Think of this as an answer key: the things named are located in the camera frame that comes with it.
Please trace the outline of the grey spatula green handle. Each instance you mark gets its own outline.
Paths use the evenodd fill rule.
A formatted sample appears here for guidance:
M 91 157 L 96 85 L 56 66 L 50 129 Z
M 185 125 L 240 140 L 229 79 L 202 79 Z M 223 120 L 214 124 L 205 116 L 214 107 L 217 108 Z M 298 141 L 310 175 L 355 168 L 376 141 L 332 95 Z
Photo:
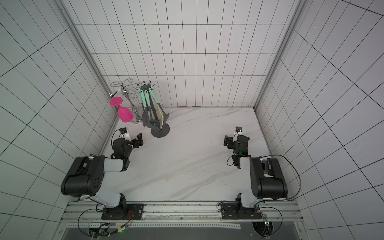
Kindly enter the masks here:
M 143 120 L 143 124 L 145 127 L 147 128 L 151 128 L 151 124 L 150 124 L 150 121 L 149 121 L 149 117 L 148 117 L 148 110 L 147 110 L 147 102 L 146 102 L 146 98 L 145 98 L 145 94 L 143 92 L 142 89 L 139 89 L 139 95 L 140 95 L 140 99 L 141 99 L 141 102 L 142 102 L 142 108 L 143 108 L 143 115 L 142 115 L 142 120 Z

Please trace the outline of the beige spatula green handle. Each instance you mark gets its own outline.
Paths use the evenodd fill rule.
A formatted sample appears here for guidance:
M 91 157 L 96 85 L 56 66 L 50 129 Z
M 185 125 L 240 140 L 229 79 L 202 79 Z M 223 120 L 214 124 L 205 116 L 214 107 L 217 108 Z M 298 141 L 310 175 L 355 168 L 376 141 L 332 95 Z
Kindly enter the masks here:
M 169 114 L 166 114 L 163 110 L 163 107 L 161 106 L 158 98 L 157 98 L 157 95 L 153 89 L 153 87 L 150 87 L 150 94 L 152 96 L 152 98 L 155 100 L 156 104 L 157 104 L 157 112 L 158 114 L 160 115 L 159 119 L 160 119 L 160 130 L 163 129 L 167 119 L 169 118 Z

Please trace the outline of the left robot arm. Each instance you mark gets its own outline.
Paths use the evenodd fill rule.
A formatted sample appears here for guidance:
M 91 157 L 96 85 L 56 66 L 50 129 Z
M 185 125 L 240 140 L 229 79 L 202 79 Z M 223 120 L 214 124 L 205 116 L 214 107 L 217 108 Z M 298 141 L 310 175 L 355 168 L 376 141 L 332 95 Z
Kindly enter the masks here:
M 85 196 L 104 207 L 102 220 L 140 220 L 143 204 L 128 204 L 124 194 L 110 190 L 103 183 L 105 174 L 127 171 L 129 157 L 133 149 L 144 144 L 142 134 L 133 140 L 118 138 L 113 141 L 113 153 L 106 156 L 77 157 L 68 170 L 61 192 L 65 196 L 80 198 Z

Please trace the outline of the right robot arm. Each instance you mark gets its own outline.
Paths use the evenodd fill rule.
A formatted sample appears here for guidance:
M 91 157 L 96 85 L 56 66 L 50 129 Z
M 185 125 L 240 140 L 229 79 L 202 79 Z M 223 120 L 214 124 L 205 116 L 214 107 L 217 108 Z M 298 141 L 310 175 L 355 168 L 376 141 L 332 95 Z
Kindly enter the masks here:
M 224 137 L 224 146 L 232 150 L 230 166 L 249 172 L 250 190 L 239 193 L 233 204 L 221 204 L 227 219 L 261 219 L 259 204 L 266 200 L 286 200 L 288 187 L 276 158 L 253 157 L 249 154 L 250 138 L 244 135 Z

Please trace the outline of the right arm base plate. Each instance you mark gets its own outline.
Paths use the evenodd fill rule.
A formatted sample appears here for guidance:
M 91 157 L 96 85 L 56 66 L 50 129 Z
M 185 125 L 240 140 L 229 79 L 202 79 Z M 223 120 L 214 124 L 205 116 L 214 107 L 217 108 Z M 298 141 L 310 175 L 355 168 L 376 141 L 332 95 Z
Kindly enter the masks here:
M 218 210 L 223 220 L 261 220 L 262 214 L 253 208 L 244 208 L 233 203 L 219 203 Z

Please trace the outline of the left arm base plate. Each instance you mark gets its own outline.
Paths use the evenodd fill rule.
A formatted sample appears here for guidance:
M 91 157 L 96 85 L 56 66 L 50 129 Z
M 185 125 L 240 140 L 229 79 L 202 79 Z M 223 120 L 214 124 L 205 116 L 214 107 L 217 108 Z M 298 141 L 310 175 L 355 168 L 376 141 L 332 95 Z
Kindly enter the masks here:
M 102 213 L 102 220 L 122 221 L 129 219 L 141 220 L 144 210 L 144 204 L 127 204 L 125 206 L 117 206 L 115 208 L 107 208 Z

